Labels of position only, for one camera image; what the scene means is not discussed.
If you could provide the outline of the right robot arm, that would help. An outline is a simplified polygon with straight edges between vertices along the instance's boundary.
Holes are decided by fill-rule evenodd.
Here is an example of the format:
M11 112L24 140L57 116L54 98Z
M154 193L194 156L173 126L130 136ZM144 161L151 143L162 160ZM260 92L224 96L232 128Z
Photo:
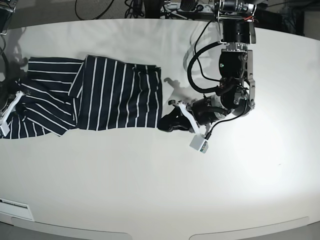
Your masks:
M9 73L9 61L5 54L7 42L5 35L8 32L11 18L16 11L17 0L1 0L0 1L0 39L3 42L3 46L0 47L0 58L4 63L4 80L0 82L0 113L2 114L8 104L9 93L7 87L7 74Z

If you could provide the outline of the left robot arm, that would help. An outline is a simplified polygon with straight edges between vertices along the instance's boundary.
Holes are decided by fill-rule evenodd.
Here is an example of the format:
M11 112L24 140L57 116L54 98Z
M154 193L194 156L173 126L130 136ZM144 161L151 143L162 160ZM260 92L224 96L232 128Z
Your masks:
M248 49L256 43L254 27L258 4L253 0L215 0L207 6L195 0L183 0L173 8L176 12L190 14L196 19L205 17L210 23L217 23L219 40L197 49L186 68L190 86L203 95L202 99L189 102L170 100L173 110L163 116L158 129L164 132L175 130L196 133L200 126L212 129L219 123L228 122L233 114L240 118L255 108L255 80L253 79L253 52ZM218 61L220 79L218 85L202 88L196 85L192 76L195 63L205 52L224 45Z

